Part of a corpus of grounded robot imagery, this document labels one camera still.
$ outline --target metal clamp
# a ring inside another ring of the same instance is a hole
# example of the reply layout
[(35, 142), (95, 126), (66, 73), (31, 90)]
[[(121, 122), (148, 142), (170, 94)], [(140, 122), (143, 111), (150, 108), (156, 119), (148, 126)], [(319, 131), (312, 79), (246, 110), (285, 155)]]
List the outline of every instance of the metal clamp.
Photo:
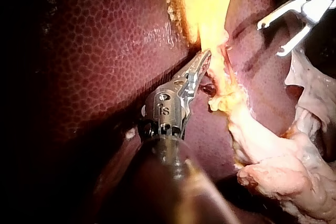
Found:
[(288, 1), (268, 16), (260, 20), (257, 29), (267, 28), (273, 21), (289, 11), (299, 14), (299, 18), (305, 23), (304, 28), (299, 31), (289, 42), (280, 47), (277, 56), (288, 55), (296, 45), (301, 43), (312, 28), (321, 20), (328, 9), (334, 8), (335, 0), (294, 0)]
[(140, 134), (144, 137), (173, 135), (183, 139), (191, 115), (190, 103), (209, 67), (210, 58), (210, 50), (198, 52), (171, 81), (159, 86), (147, 97), (142, 108), (144, 118)]

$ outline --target surgical clamp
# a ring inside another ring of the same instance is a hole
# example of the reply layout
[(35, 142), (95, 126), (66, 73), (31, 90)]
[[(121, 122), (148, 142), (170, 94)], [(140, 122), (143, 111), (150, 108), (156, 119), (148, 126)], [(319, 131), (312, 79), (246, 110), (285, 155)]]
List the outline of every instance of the surgical clamp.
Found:
[(336, 0), (294, 0), (281, 5), (268, 16), (260, 20), (257, 29), (267, 28), (273, 21), (289, 11), (299, 14), (299, 18), (305, 23), (304, 28), (299, 31), (285, 45), (280, 47), (277, 56), (285, 57), (296, 45), (301, 43), (312, 28), (321, 20), (322, 16), (329, 9), (336, 7)]

